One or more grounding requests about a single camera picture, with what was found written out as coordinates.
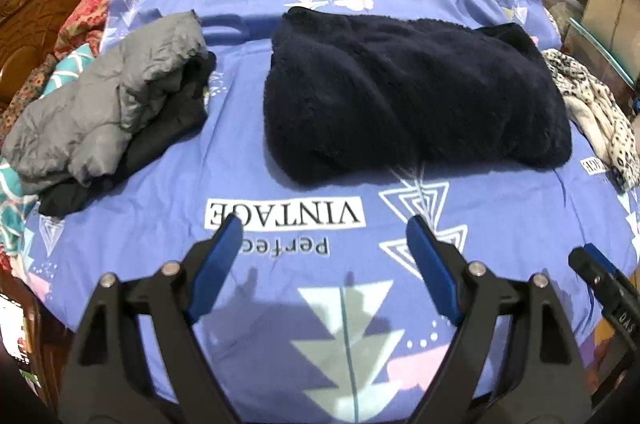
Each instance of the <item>carved wooden headboard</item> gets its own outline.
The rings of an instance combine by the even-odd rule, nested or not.
[[[0,0],[0,108],[53,53],[58,30],[81,0]]]

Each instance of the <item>metal screw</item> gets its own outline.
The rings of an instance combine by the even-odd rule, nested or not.
[[[480,276],[484,276],[484,274],[486,273],[486,265],[481,261],[472,261],[469,264],[468,269],[473,276],[480,277]]]
[[[160,269],[165,276],[175,276],[180,272],[179,261],[168,261]]]
[[[100,278],[100,286],[104,287],[105,289],[113,287],[114,283],[116,283],[116,275],[113,272],[103,274]]]
[[[544,274],[542,274],[541,272],[534,274],[533,275],[533,285],[535,285],[536,287],[540,287],[541,289],[543,289],[544,287],[546,287],[547,285],[549,285],[549,278],[547,278]]]

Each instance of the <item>folded gray jacket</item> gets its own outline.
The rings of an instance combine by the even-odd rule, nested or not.
[[[182,68],[196,54],[207,56],[196,15],[172,14],[133,31],[77,81],[32,102],[2,146],[23,193],[112,174],[133,134],[180,89]]]

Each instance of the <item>bed sheet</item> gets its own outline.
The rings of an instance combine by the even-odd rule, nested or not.
[[[270,35],[291,5],[472,28],[504,23],[510,6],[541,48],[557,46],[540,2],[515,1],[114,0],[116,30],[158,12],[199,14],[218,57],[209,119],[200,134],[83,212],[59,222],[34,210],[26,231],[30,286],[76,328],[105,271],[123,280],[152,274],[235,211],[244,223],[242,249],[212,313],[194,331],[245,422],[389,422],[411,414],[454,331],[437,314],[406,246],[406,221],[416,213],[439,239],[500,276],[524,280],[546,271],[581,343],[599,309],[569,269],[569,252],[593,242],[630,274],[640,239],[638,192],[616,193],[574,126],[571,160],[553,171],[424,166],[314,189],[290,183],[264,143]],[[148,319],[142,329],[156,390],[171,398]],[[492,388],[506,330],[500,322],[478,393]]]

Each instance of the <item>teal patterned fabric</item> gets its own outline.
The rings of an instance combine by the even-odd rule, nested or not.
[[[94,61],[89,43],[78,47],[56,65],[42,96],[50,94],[69,81],[75,81]],[[20,177],[6,159],[0,162],[0,244],[8,255],[22,250],[24,222],[35,205],[36,195],[23,195]]]

